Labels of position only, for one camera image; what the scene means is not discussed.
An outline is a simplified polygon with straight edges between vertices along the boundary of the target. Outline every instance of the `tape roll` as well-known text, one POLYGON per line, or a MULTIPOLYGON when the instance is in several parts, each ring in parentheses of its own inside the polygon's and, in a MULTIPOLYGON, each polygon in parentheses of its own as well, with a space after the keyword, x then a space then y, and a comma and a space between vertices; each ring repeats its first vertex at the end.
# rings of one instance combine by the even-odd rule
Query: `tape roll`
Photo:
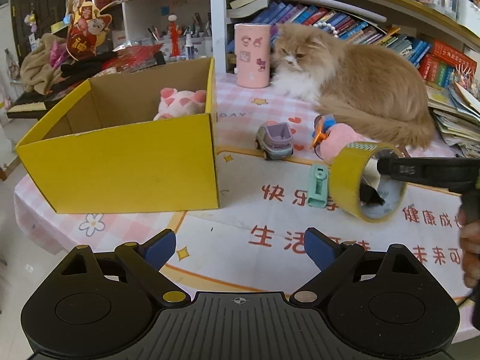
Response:
POLYGON ((342 210, 366 222, 387 221, 402 202, 406 183, 381 175, 378 193, 384 205, 363 204, 360 201, 360 183, 371 159, 403 157, 400 150, 386 143, 353 142, 342 149, 330 168, 328 191, 335 204, 342 210))

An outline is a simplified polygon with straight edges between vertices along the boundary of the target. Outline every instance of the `brown blanket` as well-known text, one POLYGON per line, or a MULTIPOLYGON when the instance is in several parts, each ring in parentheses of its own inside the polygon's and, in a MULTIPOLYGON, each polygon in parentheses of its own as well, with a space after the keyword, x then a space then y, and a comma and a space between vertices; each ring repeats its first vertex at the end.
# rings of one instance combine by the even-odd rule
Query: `brown blanket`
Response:
POLYGON ((25 91, 33 90, 45 95, 62 73, 60 68, 54 70, 50 66, 50 52, 53 42, 64 43, 65 39, 46 33, 40 39, 37 49, 25 57, 20 67, 20 78, 25 91))

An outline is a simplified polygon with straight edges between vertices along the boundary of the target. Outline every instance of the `mint green toy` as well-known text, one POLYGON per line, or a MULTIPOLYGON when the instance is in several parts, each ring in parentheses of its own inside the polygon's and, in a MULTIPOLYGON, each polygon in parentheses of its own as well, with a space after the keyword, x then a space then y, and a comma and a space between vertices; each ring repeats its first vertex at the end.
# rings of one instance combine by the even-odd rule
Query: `mint green toy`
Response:
POLYGON ((328 167, 314 163, 310 168, 310 183, 307 192, 307 204, 324 208, 328 200, 328 167))

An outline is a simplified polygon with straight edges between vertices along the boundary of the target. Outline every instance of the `pink cylinder container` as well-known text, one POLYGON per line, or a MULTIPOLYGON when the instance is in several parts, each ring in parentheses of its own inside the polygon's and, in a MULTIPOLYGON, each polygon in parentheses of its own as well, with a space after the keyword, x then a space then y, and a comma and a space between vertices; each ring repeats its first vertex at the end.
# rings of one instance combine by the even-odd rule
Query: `pink cylinder container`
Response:
POLYGON ((264 88, 270 83, 270 25, 235 24, 237 85, 264 88))

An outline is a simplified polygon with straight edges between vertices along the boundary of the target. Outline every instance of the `cat's tail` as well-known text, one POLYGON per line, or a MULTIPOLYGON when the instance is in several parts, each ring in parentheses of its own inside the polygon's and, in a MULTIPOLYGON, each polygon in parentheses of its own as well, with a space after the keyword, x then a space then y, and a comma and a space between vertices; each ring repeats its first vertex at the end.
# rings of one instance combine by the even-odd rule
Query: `cat's tail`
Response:
POLYGON ((409 122, 386 119, 345 103, 324 99, 316 110, 323 115, 333 114, 338 123, 349 125, 365 137, 400 147, 426 148, 435 136, 435 126, 427 110, 423 116, 409 122))

